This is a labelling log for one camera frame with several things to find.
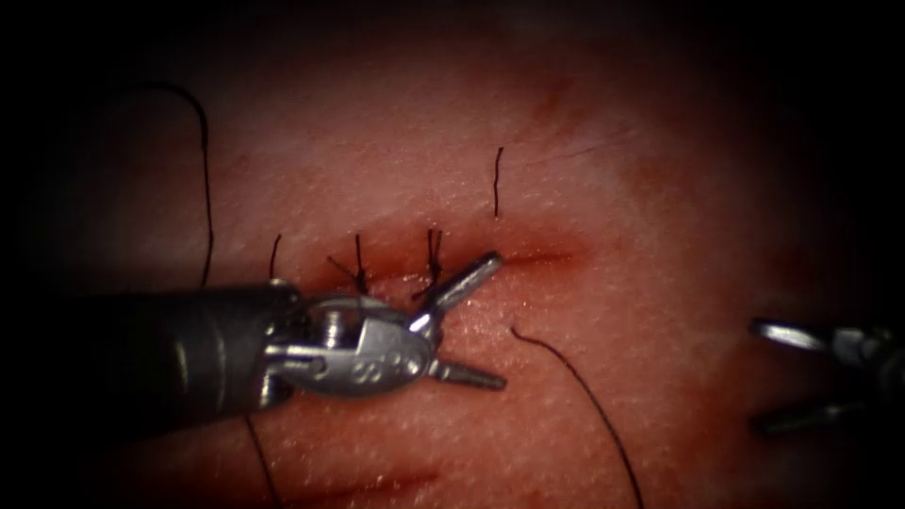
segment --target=black suture thread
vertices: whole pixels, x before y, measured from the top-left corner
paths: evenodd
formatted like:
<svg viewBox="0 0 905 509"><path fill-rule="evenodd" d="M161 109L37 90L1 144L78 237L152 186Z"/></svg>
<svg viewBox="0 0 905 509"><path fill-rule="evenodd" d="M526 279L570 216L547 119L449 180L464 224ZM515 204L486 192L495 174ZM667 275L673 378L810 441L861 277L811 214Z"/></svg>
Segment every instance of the black suture thread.
<svg viewBox="0 0 905 509"><path fill-rule="evenodd" d="M349 276L350 279L353 280L358 293L362 295L368 295L368 276L367 274L365 274L365 266L361 263L361 236L359 234L355 234L355 259L358 262L358 272L352 272L346 269L332 256L327 256L328 262L332 263L334 267L342 271L344 274Z"/></svg>
<svg viewBox="0 0 905 509"><path fill-rule="evenodd" d="M267 490L270 492L271 498L273 499L273 507L275 507L276 509L282 509L283 503L280 501L280 496L276 493L276 484L273 483L271 470L267 468L267 460L264 458L264 448L261 447L261 441L257 437L257 433L255 432L255 425L252 423L251 416L245 416L245 425L248 427L248 432L252 436L252 443L255 444L255 453L257 454L257 460L261 463L261 467L264 468L264 482L267 483Z"/></svg>
<svg viewBox="0 0 905 509"><path fill-rule="evenodd" d="M497 149L497 160L493 164L493 217L500 217L500 157L502 147Z"/></svg>
<svg viewBox="0 0 905 509"><path fill-rule="evenodd" d="M276 274L276 248L280 245L281 238L283 238L283 234L277 234L276 239L273 241L273 250L271 251L270 279L273 279L273 276Z"/></svg>
<svg viewBox="0 0 905 509"><path fill-rule="evenodd" d="M214 252L214 221L210 207L210 171L207 167L207 115L204 107L201 106L201 102L194 95L173 83L166 81L140 81L120 88L120 92L141 90L163 90L178 95L195 109L195 114L198 115L198 122L201 124L201 154L205 168L205 206L207 212L207 253L205 255L205 267L201 274L201 287L205 287L207 286L207 277L210 274L210 259Z"/></svg>
<svg viewBox="0 0 905 509"><path fill-rule="evenodd" d="M431 290L431 288L436 286L437 281L440 279L440 274L443 273L443 267L440 265L440 241L443 239L443 230L436 231L436 243L434 243L434 229L428 228L427 230L427 267L431 272L431 282L427 285L427 287L423 290L415 292L412 295L412 300L416 301L422 295Z"/></svg>
<svg viewBox="0 0 905 509"><path fill-rule="evenodd" d="M214 221L210 206L210 169L207 165L207 115L205 114L204 107L201 106L201 102L198 101L198 99L194 95L192 95L188 90L176 86L173 83L168 83L166 81L140 81L136 83L130 83L120 88L120 92L126 93L141 90L164 90L172 92L191 104L191 106L195 110L195 114L198 115L198 122L201 125L201 154L204 161L205 170L205 207L207 212L207 253L205 255L205 267L202 270L200 285L200 287L203 288L207 286L207 277L210 274L210 260L214 252ZM271 255L271 278L273 278L273 259L276 257L276 244L280 241L280 237L282 236L277 236L276 241L273 244L273 253ZM261 463L261 468L264 470L264 479L267 482L267 488L271 493L271 497L273 498L274 507L280 509L283 504L276 494L276 485L273 483L271 470L267 468L267 461L264 459L264 451L261 449L260 440L258 439L257 432L255 431L255 426L252 423L251 417L247 415L245 416L245 425L248 427L248 433L252 437L252 442L255 444L257 458Z"/></svg>
<svg viewBox="0 0 905 509"><path fill-rule="evenodd" d="M613 441L616 442L616 448L619 450L619 456L622 458L622 464L625 465L625 470L629 474L629 481L632 483L632 491L634 492L635 502L637 502L638 509L644 509L644 500L641 498L641 488L638 486L638 480L634 476L634 470L632 469L632 463L629 461L628 453L625 452L625 446L622 445L622 440L619 438L619 435L616 433L616 428L613 427L613 424L610 422L610 419L606 417L606 412L603 411L603 407L601 406L601 403L599 401L597 401L597 396L595 396L594 393L591 391L591 387L588 386L587 382L584 381L584 378L582 378L582 375L579 374L578 370L575 369L575 367L572 366L572 364L570 362L568 362L568 359L566 359L566 357L564 355L559 353L558 350L556 350L549 344L545 343L544 341L541 341L540 339L534 339L532 337L522 336L521 334L518 333L518 331L516 331L515 327L510 327L509 332L511 332L512 335L514 337L516 337L516 339L518 339L519 341L524 341L524 342L532 344L532 345L537 345L539 347L543 347L548 352L555 355L556 358L559 359L559 361L563 364L563 366L565 366L569 371L572 372L572 376L579 383L579 385L582 386L584 393L591 400L591 402L594 403L594 407L597 409L598 415L601 416L601 420L603 421L603 425L606 427L607 432L609 432L610 436L613 437Z"/></svg>

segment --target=needle driver jaw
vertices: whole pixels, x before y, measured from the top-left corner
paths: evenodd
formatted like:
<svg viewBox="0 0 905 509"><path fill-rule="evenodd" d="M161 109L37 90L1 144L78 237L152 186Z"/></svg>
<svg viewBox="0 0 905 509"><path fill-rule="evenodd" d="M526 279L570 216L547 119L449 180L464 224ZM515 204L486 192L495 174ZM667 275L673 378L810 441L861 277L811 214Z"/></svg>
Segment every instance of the needle driver jaw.
<svg viewBox="0 0 905 509"><path fill-rule="evenodd" d="M803 402L754 417L751 430L759 435L845 425L905 413L905 345L886 329L836 327L820 330L779 320L754 319L750 332L776 343L831 355L853 368L862 379L848 393Z"/></svg>

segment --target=red incision line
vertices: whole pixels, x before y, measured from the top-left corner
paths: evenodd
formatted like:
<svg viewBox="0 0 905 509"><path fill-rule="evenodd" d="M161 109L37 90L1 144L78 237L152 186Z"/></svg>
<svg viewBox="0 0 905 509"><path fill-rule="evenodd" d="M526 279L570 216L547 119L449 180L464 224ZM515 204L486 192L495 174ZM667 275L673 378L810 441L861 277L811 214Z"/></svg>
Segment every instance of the red incision line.
<svg viewBox="0 0 905 509"><path fill-rule="evenodd" d="M398 497L403 491L409 491L414 488L432 484L439 479L439 477L439 472L432 471L410 477L397 477L395 479L384 478L376 483L362 484L359 486L345 487L333 491L324 491L307 495L287 501L286 504L287 507L345 507L350 505L349 502L359 496L365 496L369 501L373 501L376 496L381 495L386 496L387 498Z"/></svg>

